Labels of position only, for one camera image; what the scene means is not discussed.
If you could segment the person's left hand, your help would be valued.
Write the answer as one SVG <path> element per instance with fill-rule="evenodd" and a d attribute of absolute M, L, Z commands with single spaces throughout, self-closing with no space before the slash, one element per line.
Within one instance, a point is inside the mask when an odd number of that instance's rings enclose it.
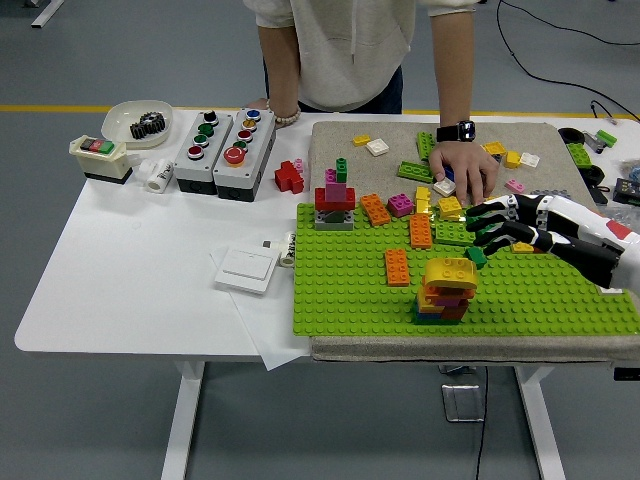
<path fill-rule="evenodd" d="M 441 142 L 429 156 L 436 182 L 445 178 L 445 166 L 454 172 L 456 196 L 461 204 L 479 205 L 496 185 L 498 162 L 482 146 L 473 142 Z"/>

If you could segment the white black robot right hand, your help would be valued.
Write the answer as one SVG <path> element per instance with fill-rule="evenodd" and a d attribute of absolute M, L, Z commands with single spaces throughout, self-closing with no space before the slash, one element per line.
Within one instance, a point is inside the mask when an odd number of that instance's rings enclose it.
<path fill-rule="evenodd" d="M 639 234 L 561 196 L 511 194 L 467 211 L 474 244 L 489 256 L 522 242 L 575 267 L 604 288 L 639 292 Z"/>

